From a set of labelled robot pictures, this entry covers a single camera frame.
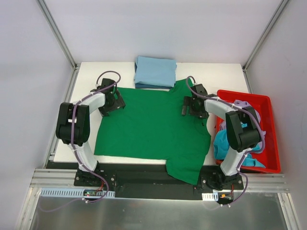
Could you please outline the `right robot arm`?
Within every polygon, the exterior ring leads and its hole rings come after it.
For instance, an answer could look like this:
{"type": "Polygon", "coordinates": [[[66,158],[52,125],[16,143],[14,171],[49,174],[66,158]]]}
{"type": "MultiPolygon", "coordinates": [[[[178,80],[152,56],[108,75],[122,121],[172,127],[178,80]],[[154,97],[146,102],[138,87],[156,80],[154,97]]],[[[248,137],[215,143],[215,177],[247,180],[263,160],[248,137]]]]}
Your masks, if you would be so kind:
{"type": "Polygon", "coordinates": [[[251,106],[240,107],[226,102],[214,94],[205,95],[202,84],[188,86],[193,96],[191,103],[197,102],[191,108],[196,111],[193,115],[200,116],[200,112],[211,113],[226,123],[228,153],[220,165],[223,172],[216,176],[216,184],[221,189],[227,189],[233,183],[233,175],[239,173],[244,158],[258,143],[262,142],[260,151],[265,147],[263,131],[255,109],[251,106]]]}

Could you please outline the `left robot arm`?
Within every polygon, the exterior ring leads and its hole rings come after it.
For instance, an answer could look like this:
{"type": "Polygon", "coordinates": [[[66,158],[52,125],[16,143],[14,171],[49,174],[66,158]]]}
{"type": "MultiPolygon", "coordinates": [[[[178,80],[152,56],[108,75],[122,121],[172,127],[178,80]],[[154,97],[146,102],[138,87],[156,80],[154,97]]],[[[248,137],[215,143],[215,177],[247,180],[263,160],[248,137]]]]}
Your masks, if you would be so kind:
{"type": "Polygon", "coordinates": [[[74,153],[79,169],[87,172],[85,181],[90,186],[101,182],[101,174],[96,170],[97,160],[89,145],[90,115],[99,111],[102,117],[125,107],[125,102],[117,88],[117,82],[103,78],[101,84],[91,90],[85,98],[75,102],[63,102],[59,107],[56,137],[74,153]]]}

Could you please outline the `green t-shirt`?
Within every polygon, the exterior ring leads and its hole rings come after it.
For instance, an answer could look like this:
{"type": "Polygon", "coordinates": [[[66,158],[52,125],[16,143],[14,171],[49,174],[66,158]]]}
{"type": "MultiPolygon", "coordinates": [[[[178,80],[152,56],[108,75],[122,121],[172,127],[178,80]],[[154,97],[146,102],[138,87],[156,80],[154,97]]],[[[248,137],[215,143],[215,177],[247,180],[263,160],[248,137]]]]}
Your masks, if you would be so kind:
{"type": "Polygon", "coordinates": [[[165,160],[167,173],[196,185],[211,145],[206,119],[183,115],[191,80],[168,91],[120,88],[125,108],[101,120],[94,154],[165,160]]]}

